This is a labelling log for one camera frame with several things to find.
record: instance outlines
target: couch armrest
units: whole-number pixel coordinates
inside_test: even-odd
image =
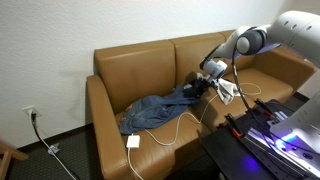
[[[132,179],[124,143],[105,86],[99,76],[87,78],[88,98],[105,179]]]
[[[255,56],[251,67],[279,79],[295,93],[315,72],[315,66],[285,47]]]

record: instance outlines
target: couch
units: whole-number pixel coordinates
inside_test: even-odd
[[[176,85],[190,82],[194,78],[192,72],[203,73],[199,63],[231,33],[223,31],[95,50],[95,74],[87,78],[87,94],[105,179],[138,179],[128,161],[128,136],[119,132],[126,108],[139,98],[171,93]],[[233,81],[231,62],[220,60],[228,64],[223,78]],[[242,56],[236,60],[236,67],[240,83],[253,83],[261,89],[259,94],[250,94],[257,92],[257,87],[241,86],[251,107],[257,98],[285,102],[316,69],[285,47]],[[210,88],[197,105],[188,108],[187,112],[198,119],[203,115],[202,123],[196,123],[189,115],[182,116],[177,139],[171,146],[158,144],[146,131],[135,133],[141,137],[140,147],[131,149],[130,162],[142,178],[165,179],[201,157],[204,153],[201,138],[225,125],[224,116],[228,113],[234,117],[245,113],[240,97],[224,105],[215,96],[215,90]],[[172,142],[177,122],[178,117],[150,131],[159,141]]]

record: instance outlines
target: wall outlet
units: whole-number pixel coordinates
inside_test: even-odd
[[[35,112],[37,114],[37,117],[42,116],[42,114],[34,106],[28,106],[28,107],[22,108],[22,111],[25,112],[28,116],[29,116],[29,110],[32,110],[32,112]]]

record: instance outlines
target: white charger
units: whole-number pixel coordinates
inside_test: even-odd
[[[127,140],[127,148],[139,148],[140,144],[140,136],[139,135],[131,135]]]

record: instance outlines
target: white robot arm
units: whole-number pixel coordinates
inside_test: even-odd
[[[292,49],[320,67],[320,16],[289,11],[280,15],[270,25],[254,28],[242,26],[234,31],[225,43],[215,48],[200,64],[200,68],[211,75],[210,69],[213,68],[208,68],[207,65],[213,58],[236,59],[240,55],[266,52],[279,45]],[[281,147],[277,148],[280,151],[290,150],[291,153],[308,162],[310,167],[308,166],[307,169],[317,177],[320,177],[319,110],[320,92],[286,121],[270,128],[275,142],[288,135],[294,137],[290,140],[291,143],[278,143]]]

